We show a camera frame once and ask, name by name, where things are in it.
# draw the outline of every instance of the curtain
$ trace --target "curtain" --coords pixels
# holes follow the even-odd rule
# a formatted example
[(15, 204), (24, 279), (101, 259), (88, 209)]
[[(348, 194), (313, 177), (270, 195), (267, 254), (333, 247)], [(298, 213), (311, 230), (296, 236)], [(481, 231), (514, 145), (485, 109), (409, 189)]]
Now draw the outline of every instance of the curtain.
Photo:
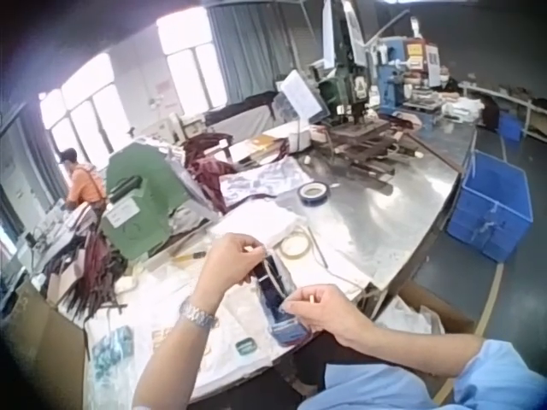
[(68, 189), (55, 157), (53, 143), (44, 129), (38, 100), (25, 104), (19, 113), (19, 120), (31, 161), (36, 167), (38, 177), (50, 193), (53, 205), (58, 199), (67, 196)]
[(11, 206), (6, 193), (0, 184), (0, 225), (11, 242), (17, 243), (17, 238), (25, 231), (25, 226), (19, 219), (19, 216)]
[(229, 103), (275, 91), (294, 57), (277, 3), (237, 4), (209, 9), (211, 30)]

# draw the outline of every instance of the tape roll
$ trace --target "tape roll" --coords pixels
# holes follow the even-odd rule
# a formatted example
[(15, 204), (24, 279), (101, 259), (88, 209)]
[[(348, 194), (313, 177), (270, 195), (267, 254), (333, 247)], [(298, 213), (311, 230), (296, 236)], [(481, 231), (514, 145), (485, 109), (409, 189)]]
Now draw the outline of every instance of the tape roll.
[(328, 194), (328, 185), (322, 182), (310, 182), (298, 190), (300, 201), (308, 207), (322, 204), (328, 198)]
[(294, 231), (283, 239), (279, 246), (281, 254), (287, 259), (299, 259), (306, 255), (310, 249), (311, 241), (303, 231)]

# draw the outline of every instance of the cardboard box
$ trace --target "cardboard box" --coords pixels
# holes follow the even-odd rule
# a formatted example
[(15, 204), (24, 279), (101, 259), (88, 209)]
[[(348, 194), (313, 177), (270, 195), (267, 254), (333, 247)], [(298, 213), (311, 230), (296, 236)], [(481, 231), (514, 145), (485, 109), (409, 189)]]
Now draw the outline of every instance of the cardboard box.
[[(413, 280), (407, 281), (398, 294), (416, 311), (420, 311), (420, 306), (426, 306), (436, 312), (446, 333), (473, 334), (475, 331), (475, 322), (473, 320), (435, 296), (430, 290), (419, 286)], [(435, 397), (448, 380), (424, 372), (414, 371), (414, 373), (424, 381), (431, 397)]]
[(83, 406), (83, 331), (58, 313), (30, 281), (17, 292), (6, 325), (6, 342), (52, 408)]
[(67, 268), (57, 275), (50, 275), (48, 284), (47, 301), (52, 306), (57, 306), (67, 293), (72, 289), (76, 281), (84, 275), (85, 251), (80, 249), (76, 253), (76, 259)]
[(425, 306), (436, 312), (446, 333), (474, 333), (474, 321), (413, 280), (403, 285), (399, 290), (399, 296), (416, 311), (420, 311), (420, 306)]

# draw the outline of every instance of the blue tape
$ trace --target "blue tape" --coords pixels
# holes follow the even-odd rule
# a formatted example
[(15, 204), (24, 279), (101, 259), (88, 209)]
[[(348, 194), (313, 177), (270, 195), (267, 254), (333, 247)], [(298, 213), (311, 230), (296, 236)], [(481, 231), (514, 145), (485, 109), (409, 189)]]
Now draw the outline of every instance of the blue tape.
[(322, 182), (310, 182), (300, 187), (298, 190), (298, 197), (303, 205), (313, 207), (326, 202), (329, 193), (330, 190), (327, 184), (323, 184)]

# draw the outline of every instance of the hand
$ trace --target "hand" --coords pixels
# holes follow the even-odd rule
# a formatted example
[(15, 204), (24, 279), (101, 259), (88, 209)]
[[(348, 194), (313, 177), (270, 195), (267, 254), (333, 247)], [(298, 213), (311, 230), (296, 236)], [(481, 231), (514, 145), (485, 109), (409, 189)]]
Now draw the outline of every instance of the hand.
[(282, 308), (312, 331), (332, 333), (346, 347), (353, 347), (359, 335), (374, 328), (373, 322), (333, 284), (300, 288), (285, 299)]
[(249, 272), (266, 257), (264, 246), (249, 235), (227, 233), (213, 242), (207, 253), (202, 273), (194, 291), (198, 304), (203, 305), (201, 299), (209, 301), (209, 306), (215, 308), (220, 304), (228, 289), (244, 280), (249, 281)]

